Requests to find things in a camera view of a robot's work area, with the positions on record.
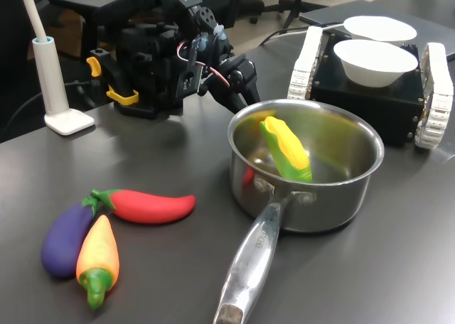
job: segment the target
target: red wire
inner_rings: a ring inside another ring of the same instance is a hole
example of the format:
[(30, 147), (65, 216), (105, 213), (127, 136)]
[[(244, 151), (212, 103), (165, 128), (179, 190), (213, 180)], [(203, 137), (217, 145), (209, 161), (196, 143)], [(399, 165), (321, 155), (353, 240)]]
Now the red wire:
[[(182, 41), (182, 42), (180, 42), (180, 44), (178, 45), (178, 47), (177, 47), (177, 56), (178, 56), (178, 58), (179, 58), (180, 60), (185, 61), (185, 62), (188, 62), (187, 59), (182, 58), (182, 57), (180, 56), (180, 49), (183, 47), (183, 45), (184, 45), (185, 43), (186, 43), (186, 41)], [(198, 65), (205, 66), (205, 63), (202, 63), (201, 61), (196, 61), (196, 63), (197, 63)], [(228, 87), (230, 86), (230, 85), (229, 85), (229, 82), (225, 79), (225, 77), (223, 77), (223, 76), (221, 75), (221, 73), (218, 72), (215, 68), (209, 67), (209, 70), (210, 70), (214, 75), (216, 75), (217, 77), (219, 77), (219, 78), (226, 84), (226, 86), (228, 86)]]

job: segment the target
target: plastic vegetable toy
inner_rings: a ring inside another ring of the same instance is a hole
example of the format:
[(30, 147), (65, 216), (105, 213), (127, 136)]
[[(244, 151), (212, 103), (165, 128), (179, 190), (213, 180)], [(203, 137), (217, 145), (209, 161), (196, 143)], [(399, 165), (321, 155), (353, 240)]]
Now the plastic vegetable toy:
[(242, 184), (244, 186), (247, 186), (253, 181), (254, 178), (255, 178), (255, 171), (248, 166), (247, 170), (245, 171), (245, 174), (243, 175)]
[(119, 254), (106, 215), (101, 215), (88, 232), (77, 260), (76, 276), (79, 284), (87, 290), (90, 307), (99, 308), (105, 293), (119, 277)]
[(76, 275), (77, 258), (97, 210), (97, 199), (84, 198), (52, 225), (41, 247), (44, 269), (55, 278)]
[(196, 198), (164, 198), (130, 190), (92, 190), (91, 195), (114, 210), (114, 214), (126, 221), (161, 224), (179, 220), (193, 211)]
[(308, 154), (287, 124), (275, 117), (260, 122), (270, 153), (281, 176), (310, 183), (313, 180)]

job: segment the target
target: gray table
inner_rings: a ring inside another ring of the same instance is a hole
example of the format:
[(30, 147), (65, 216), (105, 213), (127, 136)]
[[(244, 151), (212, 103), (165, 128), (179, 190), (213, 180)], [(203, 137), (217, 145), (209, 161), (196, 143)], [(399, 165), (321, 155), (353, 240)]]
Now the gray table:
[(376, 0), (375, 3), (455, 29), (455, 0)]
[[(262, 99), (286, 95), (303, 38), (252, 50)], [(168, 120), (90, 114), (96, 129), (41, 129), (0, 145), (0, 323), (211, 323), (231, 259), (252, 219), (230, 196), (231, 113), (189, 97)], [(441, 149), (387, 148), (363, 209), (344, 230), (283, 233), (251, 324), (452, 324), (455, 317), (455, 126)], [(53, 281), (41, 242), (90, 188), (194, 194), (184, 221), (140, 226), (111, 217), (120, 278), (93, 313), (76, 281)]]

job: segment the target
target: green stem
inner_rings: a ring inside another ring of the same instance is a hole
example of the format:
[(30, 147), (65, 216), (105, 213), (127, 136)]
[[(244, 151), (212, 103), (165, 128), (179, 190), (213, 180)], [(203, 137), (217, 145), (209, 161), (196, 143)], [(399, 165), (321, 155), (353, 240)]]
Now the green stem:
[(79, 282), (87, 290), (87, 301), (93, 310), (102, 305), (105, 293), (112, 286), (112, 275), (105, 269), (88, 269), (80, 275)]
[(115, 210), (115, 206), (111, 201), (111, 195), (113, 193), (117, 193), (121, 191), (120, 189), (111, 189), (111, 190), (106, 190), (106, 191), (99, 191), (97, 189), (92, 189), (92, 192), (90, 193), (91, 196), (94, 198), (97, 198), (101, 202), (103, 202), (107, 207)]
[(95, 214), (98, 209), (98, 200), (96, 198), (84, 198), (81, 203), (82, 203), (83, 207), (91, 205), (92, 211), (93, 211), (93, 217), (95, 217)]

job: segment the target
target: yellow clip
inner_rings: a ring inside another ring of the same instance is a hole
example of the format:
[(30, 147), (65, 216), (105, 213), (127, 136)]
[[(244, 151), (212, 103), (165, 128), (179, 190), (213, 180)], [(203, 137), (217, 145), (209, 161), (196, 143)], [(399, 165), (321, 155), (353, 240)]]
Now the yellow clip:
[(134, 95), (131, 97), (122, 97), (120, 94), (117, 94), (109, 85), (109, 91), (106, 92), (107, 96), (116, 102), (119, 102), (120, 104), (124, 106), (129, 106), (131, 104), (134, 104), (135, 102), (139, 101), (139, 93), (135, 90), (133, 90)]
[(97, 58), (90, 56), (89, 58), (87, 58), (86, 61), (90, 65), (90, 68), (92, 68), (92, 76), (100, 77), (101, 76), (101, 65), (98, 62)]

